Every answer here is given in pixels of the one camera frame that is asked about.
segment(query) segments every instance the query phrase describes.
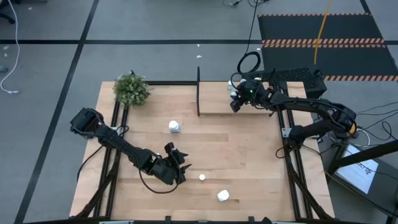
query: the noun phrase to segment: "white sign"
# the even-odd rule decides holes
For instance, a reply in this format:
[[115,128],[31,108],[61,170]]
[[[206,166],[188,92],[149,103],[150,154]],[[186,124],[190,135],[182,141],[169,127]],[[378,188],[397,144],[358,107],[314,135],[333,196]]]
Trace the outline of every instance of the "white sign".
[[[345,150],[343,157],[356,154],[357,152],[359,152],[357,148],[349,145],[347,150]],[[375,175],[373,171],[377,170],[378,165],[379,164],[377,162],[370,159],[350,166],[341,167],[336,173],[341,178],[367,194]]]

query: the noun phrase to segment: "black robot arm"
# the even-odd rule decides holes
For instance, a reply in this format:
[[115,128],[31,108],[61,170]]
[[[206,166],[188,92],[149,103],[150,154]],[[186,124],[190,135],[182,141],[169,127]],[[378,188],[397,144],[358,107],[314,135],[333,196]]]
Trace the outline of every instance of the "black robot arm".
[[190,166],[179,167],[185,162],[188,154],[174,148],[172,142],[166,144],[168,157],[162,158],[149,149],[132,146],[118,133],[104,124],[102,115],[94,109],[83,108],[70,122],[70,130],[86,138],[97,137],[98,142],[108,148],[115,148],[128,156],[135,167],[147,175],[154,175],[165,184],[172,185],[185,182],[185,170]]
[[323,136],[329,131],[354,134],[356,131],[354,111],[339,103],[328,100],[313,100],[306,98],[292,98],[283,93],[265,89],[260,78],[243,76],[231,95],[231,108],[236,113],[242,105],[255,106],[257,109],[271,111],[297,110],[319,114],[322,120],[308,126],[294,126],[282,130],[291,148],[300,148],[304,140],[310,136]]

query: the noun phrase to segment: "green plant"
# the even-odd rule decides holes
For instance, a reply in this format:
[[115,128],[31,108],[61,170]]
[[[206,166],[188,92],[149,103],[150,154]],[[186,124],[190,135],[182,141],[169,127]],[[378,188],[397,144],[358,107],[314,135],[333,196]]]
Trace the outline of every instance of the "green plant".
[[144,77],[136,75],[132,70],[115,80],[113,91],[116,100],[127,107],[143,105],[150,95],[150,88]]

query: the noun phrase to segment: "hazard tape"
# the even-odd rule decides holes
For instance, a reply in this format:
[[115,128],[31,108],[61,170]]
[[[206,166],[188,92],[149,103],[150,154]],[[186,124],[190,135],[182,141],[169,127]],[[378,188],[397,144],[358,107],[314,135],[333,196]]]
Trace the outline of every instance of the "hazard tape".
[[[316,44],[264,44],[262,48],[315,48]],[[386,48],[384,44],[319,44],[318,48]]]
[[[316,39],[270,39],[263,40],[263,44],[317,44]],[[319,44],[383,44],[382,38],[337,38],[319,39]]]
[[[258,17],[264,16],[324,16],[325,14],[260,14]],[[328,16],[372,16],[370,13],[329,13]]]
[[398,76],[395,75],[327,75],[324,81],[398,81]]

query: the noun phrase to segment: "wooden table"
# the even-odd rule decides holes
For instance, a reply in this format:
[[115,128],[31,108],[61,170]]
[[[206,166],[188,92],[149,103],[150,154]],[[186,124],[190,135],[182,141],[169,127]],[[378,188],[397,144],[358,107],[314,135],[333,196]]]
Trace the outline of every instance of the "wooden table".
[[[112,87],[113,82],[102,84],[96,106],[106,124],[110,123],[113,112]],[[198,117],[196,86],[153,87],[144,106],[130,108],[127,119],[130,131],[125,139],[134,146],[162,155],[165,155],[164,145],[172,141],[180,151],[189,154],[186,164],[192,166],[185,174],[187,181],[176,191],[157,195],[143,186],[137,169],[123,155],[112,219],[164,220],[171,215],[172,220],[246,221],[248,216],[256,220],[264,217],[275,221],[294,220],[285,161],[275,157],[275,151],[282,147],[276,114],[272,117],[239,113]],[[288,83],[288,88],[290,96],[305,97],[302,83]],[[294,111],[293,116],[295,124],[312,122],[310,113]],[[179,134],[169,132],[170,120],[180,123]],[[314,139],[306,140],[305,145],[318,150]],[[96,139],[88,141],[85,158],[98,146]],[[309,191],[325,211],[334,216],[320,156],[306,149],[302,149],[301,154]],[[104,150],[82,170],[70,215],[77,214],[97,189],[103,157]],[[206,175],[205,181],[199,180],[200,174]],[[173,187],[145,174],[144,178],[156,190]],[[224,189],[229,191],[230,198],[219,202],[216,195]],[[101,214],[104,214],[107,196],[105,193]],[[300,208],[304,217],[304,206]]]

